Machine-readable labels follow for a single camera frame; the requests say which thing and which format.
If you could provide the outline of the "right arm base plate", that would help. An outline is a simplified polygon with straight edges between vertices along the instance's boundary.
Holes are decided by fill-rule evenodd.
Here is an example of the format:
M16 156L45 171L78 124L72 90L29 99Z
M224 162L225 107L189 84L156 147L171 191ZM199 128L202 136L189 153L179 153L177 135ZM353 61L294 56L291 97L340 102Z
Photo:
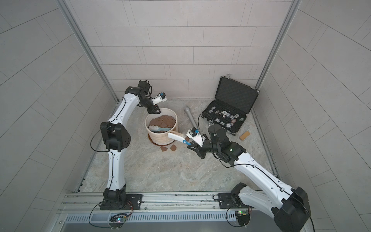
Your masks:
M232 193L218 193L212 196L212 199L219 204L220 209L248 209L249 206L244 205L240 200L237 199L236 194Z

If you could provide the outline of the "white blue scrub brush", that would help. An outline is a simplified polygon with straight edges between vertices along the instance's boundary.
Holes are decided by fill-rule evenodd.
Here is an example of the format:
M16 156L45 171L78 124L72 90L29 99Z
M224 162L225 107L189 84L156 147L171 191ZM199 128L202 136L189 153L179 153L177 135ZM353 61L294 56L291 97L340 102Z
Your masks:
M179 132L170 130L169 133L168 133L168 137L170 139L174 139L176 141L182 142L182 143L184 143L184 144L186 144L188 146L191 145L191 143L186 140L186 137L183 134L179 133Z

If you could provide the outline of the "white ceramic pot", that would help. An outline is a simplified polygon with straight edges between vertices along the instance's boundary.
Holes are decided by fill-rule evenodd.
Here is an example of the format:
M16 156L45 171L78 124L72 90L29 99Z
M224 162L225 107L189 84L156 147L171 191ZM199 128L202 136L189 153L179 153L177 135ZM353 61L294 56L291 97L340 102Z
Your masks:
M153 144L166 146L175 140L168 137L169 132L179 132L177 114L168 108L160 108L160 114L146 117L145 126Z

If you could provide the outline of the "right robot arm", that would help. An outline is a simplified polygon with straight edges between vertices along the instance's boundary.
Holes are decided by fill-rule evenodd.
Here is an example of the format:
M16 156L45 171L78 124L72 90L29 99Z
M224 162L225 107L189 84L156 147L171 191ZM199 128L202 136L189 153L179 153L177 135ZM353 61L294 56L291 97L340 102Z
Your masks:
M195 151L201 159L207 153L214 154L219 161L246 175L262 190L259 193L246 184L238 184L231 191L233 206L251 206L272 217L282 232L300 232L311 220L306 191L301 187L293 188L268 172L245 148L230 141L220 125L210 126L208 133L202 135L198 129L190 129L186 134L190 139L185 141L187 148Z

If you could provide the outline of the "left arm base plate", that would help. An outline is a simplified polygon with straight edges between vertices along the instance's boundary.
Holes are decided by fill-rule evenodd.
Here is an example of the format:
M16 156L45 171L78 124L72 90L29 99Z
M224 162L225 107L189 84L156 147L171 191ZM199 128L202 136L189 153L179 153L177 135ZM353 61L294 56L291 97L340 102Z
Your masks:
M100 210L139 210L142 204L142 194L116 194L105 196L99 203Z

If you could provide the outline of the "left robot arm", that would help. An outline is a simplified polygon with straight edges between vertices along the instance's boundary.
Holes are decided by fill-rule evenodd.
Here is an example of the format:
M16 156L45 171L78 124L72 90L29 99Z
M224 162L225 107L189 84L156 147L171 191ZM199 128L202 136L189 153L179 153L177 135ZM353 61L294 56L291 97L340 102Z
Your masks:
M102 140L109 153L109 177L100 210L122 210L130 206L124 177L125 151L131 142L126 125L136 106L146 108L149 114L161 113L157 104L166 101L166 94L160 93L156 98L151 94L152 86L147 80L140 80L136 87L127 87L113 116L100 125Z

